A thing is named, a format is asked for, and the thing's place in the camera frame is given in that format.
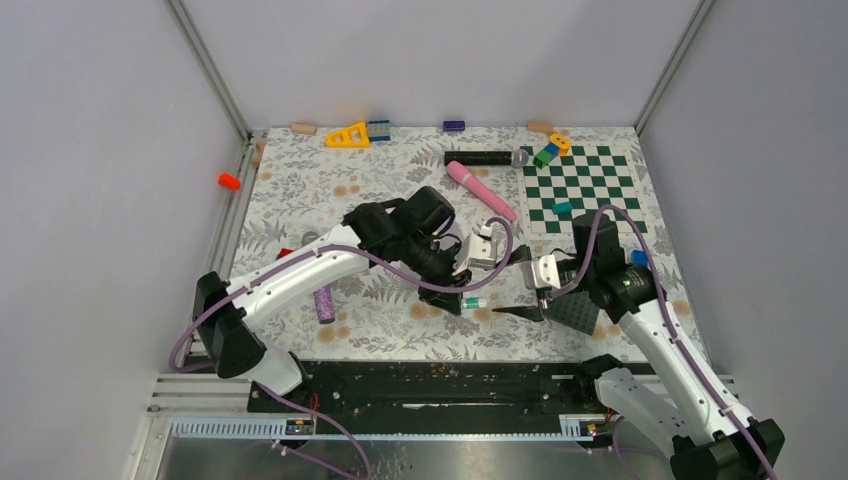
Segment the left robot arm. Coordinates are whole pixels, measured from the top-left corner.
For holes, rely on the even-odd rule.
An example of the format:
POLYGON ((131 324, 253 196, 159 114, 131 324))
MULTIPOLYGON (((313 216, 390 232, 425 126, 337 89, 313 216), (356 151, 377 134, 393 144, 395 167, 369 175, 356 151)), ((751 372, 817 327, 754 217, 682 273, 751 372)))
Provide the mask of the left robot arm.
POLYGON ((328 232, 251 273, 201 276, 193 314, 212 369, 222 379, 263 383, 282 408, 301 409, 311 388, 302 369, 292 353, 261 340, 259 329, 294 301, 379 262, 402 264, 419 280, 421 301, 459 313, 460 290, 472 275, 459 267, 459 244, 441 249, 436 240, 454 218, 450 203, 425 186, 407 199, 363 203, 328 232))

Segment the green white glue stick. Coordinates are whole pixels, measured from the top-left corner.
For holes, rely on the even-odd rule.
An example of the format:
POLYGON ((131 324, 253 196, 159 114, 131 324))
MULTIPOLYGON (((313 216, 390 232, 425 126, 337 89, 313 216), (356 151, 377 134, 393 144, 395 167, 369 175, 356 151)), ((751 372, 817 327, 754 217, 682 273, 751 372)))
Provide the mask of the green white glue stick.
POLYGON ((488 300, 486 298, 480 298, 480 297, 464 298, 461 301, 461 308, 463 310, 475 310, 475 309, 480 309, 480 308, 486 308, 487 302, 488 302, 488 300))

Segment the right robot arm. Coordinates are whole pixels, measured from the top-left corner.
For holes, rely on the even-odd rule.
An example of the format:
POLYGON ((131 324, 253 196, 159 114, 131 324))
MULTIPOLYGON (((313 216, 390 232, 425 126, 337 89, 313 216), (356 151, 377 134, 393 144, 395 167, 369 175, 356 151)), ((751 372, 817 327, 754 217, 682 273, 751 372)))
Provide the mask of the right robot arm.
POLYGON ((568 261, 509 247, 499 266, 519 265, 538 298, 536 307, 513 307, 511 313, 537 320, 556 300, 586 293, 638 347, 667 395, 643 386, 605 354, 581 365, 573 386, 579 407, 608 407, 630 422, 660 449, 677 479, 775 478, 785 443, 781 428, 772 419, 757 419, 695 349, 667 301, 654 260, 627 261, 619 220, 636 225, 613 205, 575 218, 575 252, 568 261))

